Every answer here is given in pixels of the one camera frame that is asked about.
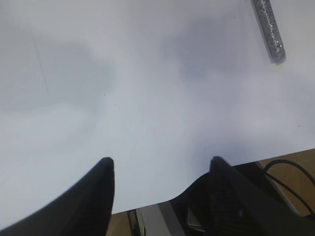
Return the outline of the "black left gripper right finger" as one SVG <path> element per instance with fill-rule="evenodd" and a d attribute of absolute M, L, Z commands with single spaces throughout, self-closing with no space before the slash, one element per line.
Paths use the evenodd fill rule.
<path fill-rule="evenodd" d="M 268 236 L 313 236 L 315 223 L 303 219 L 253 185 L 223 158 L 215 156 L 210 169 L 217 168 L 245 205 L 251 217 Z"/>

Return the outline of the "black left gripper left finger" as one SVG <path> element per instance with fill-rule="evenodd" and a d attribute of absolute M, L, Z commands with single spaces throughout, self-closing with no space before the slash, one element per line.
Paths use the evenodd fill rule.
<path fill-rule="evenodd" d="M 50 204 L 1 230 L 2 236 L 104 236 L 115 193 L 114 162 L 102 158 Z"/>

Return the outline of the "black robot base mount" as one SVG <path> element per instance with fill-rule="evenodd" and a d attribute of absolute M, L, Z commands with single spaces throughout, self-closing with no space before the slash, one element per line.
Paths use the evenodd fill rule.
<path fill-rule="evenodd" d="M 171 204 L 189 236 L 267 235 L 215 165 L 182 194 L 172 199 Z M 203 232 L 188 226 L 188 210 L 194 214 Z"/>

